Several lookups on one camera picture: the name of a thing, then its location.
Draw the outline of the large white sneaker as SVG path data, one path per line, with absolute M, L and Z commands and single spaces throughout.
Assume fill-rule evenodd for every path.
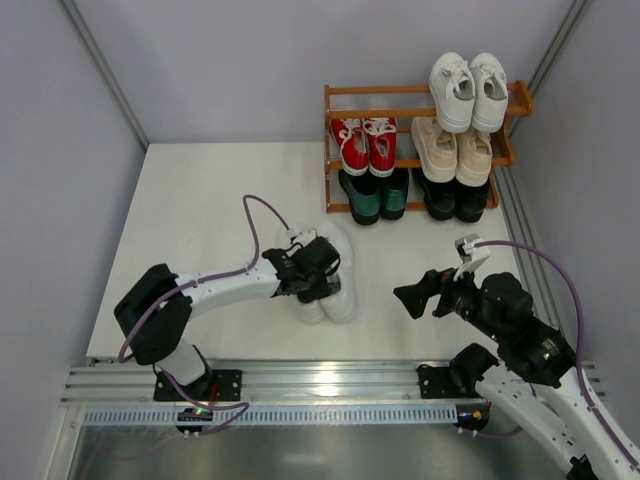
M 281 229 L 276 234 L 275 245 L 277 248 L 287 249 L 284 245 L 284 232 L 288 229 Z M 291 309 L 295 312 L 298 320 L 308 325 L 315 325 L 325 319 L 325 312 L 318 300 L 309 303 L 301 302 L 295 295 L 287 300 Z
M 336 293 L 317 300 L 322 314 L 336 323 L 349 323 L 357 313 L 355 287 L 355 254 L 349 236 L 343 228 L 333 222 L 323 222 L 317 233 L 325 237 L 340 254 L 340 265 L 333 275 L 339 283 Z

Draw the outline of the wooden shoe shelf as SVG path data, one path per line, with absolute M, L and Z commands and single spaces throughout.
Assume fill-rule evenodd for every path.
M 386 176 L 421 166 L 412 120 L 436 115 L 426 84 L 324 87 L 324 194 L 328 213 L 349 210 L 339 196 L 339 172 L 380 170 Z

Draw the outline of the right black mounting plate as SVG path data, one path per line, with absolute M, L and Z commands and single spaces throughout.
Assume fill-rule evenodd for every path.
M 454 383 L 449 366 L 422 364 L 416 369 L 420 397 L 423 400 L 463 398 L 464 392 Z

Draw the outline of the small white sneaker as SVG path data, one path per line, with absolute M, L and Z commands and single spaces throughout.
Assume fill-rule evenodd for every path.
M 465 132 L 475 103 L 475 82 L 468 63 L 455 52 L 441 55 L 429 75 L 429 89 L 441 128 L 454 134 Z
M 480 132 L 497 132 L 506 115 L 509 91 L 506 72 L 490 53 L 481 53 L 471 62 L 475 83 L 475 104 L 471 125 Z

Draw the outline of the black mounting plate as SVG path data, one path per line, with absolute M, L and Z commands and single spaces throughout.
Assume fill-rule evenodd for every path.
M 464 392 L 454 383 L 449 366 L 422 364 L 416 369 L 420 397 L 423 400 L 463 398 Z
M 214 369 L 189 385 L 179 385 L 193 400 L 202 403 L 237 402 L 241 399 L 242 371 Z M 156 402 L 184 401 L 164 371 L 156 371 L 153 400 Z

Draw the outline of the green loafer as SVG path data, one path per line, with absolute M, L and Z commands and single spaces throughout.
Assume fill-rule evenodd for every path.
M 366 172 L 360 176 L 338 173 L 340 187 L 348 198 L 353 220 L 361 226 L 370 226 L 378 221 L 381 210 L 380 184 L 376 177 Z
M 385 220 L 399 220 L 405 213 L 409 172 L 407 169 L 395 169 L 391 175 L 379 181 L 381 208 L 380 216 Z

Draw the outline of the black loafer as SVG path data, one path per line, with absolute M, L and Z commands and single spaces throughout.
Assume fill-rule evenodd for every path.
M 425 208 L 436 221 L 449 220 L 454 216 L 456 202 L 455 181 L 437 183 L 426 178 L 419 169 L 412 170 L 412 178 L 421 190 Z
M 479 187 L 456 183 L 454 216 L 464 223 L 478 222 L 488 204 L 490 182 Z

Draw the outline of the red canvas sneaker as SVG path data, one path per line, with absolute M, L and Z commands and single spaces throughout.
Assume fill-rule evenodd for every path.
M 332 119 L 332 137 L 340 151 L 343 170 L 351 176 L 364 175 L 369 158 L 366 135 L 360 119 Z
M 369 152 L 369 170 L 378 178 L 391 175 L 395 168 L 397 123 L 394 118 L 368 118 L 363 121 Z

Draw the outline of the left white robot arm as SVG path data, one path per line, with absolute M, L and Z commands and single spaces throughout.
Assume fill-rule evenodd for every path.
M 218 381 L 200 350 L 183 338 L 192 319 L 236 303 L 283 296 L 303 305 L 336 305 L 350 314 L 346 273 L 352 261 L 349 240 L 311 230 L 296 235 L 288 247 L 258 252 L 230 271 L 179 275 L 157 264 L 114 309 L 124 335 L 118 359 L 155 368 L 156 401 L 207 400 Z

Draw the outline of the aluminium rail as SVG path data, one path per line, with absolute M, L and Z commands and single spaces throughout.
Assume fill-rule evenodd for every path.
M 409 361 L 220 360 L 214 369 L 239 370 L 240 399 L 250 403 L 320 404 L 415 402 L 417 368 Z M 61 402 L 67 405 L 142 404 L 152 401 L 155 375 L 133 363 L 74 367 Z

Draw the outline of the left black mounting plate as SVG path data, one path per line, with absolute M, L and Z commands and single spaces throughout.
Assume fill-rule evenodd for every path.
M 189 385 L 179 385 L 193 400 L 202 403 L 237 402 L 241 399 L 242 371 L 214 369 Z M 184 401 L 164 371 L 156 371 L 153 400 L 156 402 Z

